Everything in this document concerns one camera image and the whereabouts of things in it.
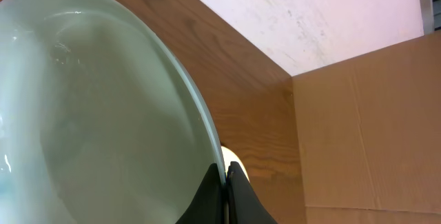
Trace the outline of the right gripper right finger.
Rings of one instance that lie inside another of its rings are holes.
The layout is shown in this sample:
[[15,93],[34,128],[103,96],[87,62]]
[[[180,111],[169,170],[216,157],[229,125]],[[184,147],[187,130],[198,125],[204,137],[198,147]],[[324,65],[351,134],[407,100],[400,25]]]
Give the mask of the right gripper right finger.
[[263,207],[238,162],[227,171],[229,224],[276,224]]

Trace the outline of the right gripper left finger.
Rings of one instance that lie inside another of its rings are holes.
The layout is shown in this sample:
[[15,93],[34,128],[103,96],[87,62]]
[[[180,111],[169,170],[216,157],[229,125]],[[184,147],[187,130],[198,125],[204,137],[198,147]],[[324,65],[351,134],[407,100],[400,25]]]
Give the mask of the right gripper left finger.
[[223,221],[223,190],[218,166],[212,163],[189,207],[176,224],[222,224]]

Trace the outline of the white plate with blue stain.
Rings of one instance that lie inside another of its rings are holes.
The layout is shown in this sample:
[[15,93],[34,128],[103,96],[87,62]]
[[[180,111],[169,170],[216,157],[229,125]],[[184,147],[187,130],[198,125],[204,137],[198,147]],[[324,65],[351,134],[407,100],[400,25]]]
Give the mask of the white plate with blue stain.
[[2,223],[175,223],[220,148],[183,65],[118,1],[1,2]]

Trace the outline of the yellow plate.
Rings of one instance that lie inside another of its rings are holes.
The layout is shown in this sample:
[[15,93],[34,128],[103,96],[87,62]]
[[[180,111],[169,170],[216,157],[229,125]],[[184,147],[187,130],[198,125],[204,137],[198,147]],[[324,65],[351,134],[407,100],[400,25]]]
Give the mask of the yellow plate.
[[240,168],[243,171],[243,173],[245,174],[247,180],[249,180],[247,170],[245,169],[245,166],[243,165],[243,163],[239,159],[239,157],[233,151],[231,151],[229,148],[225,147],[224,145],[221,145],[221,150],[222,150],[222,154],[223,154],[223,161],[225,164],[225,173],[227,174],[231,162],[237,162],[240,165]]

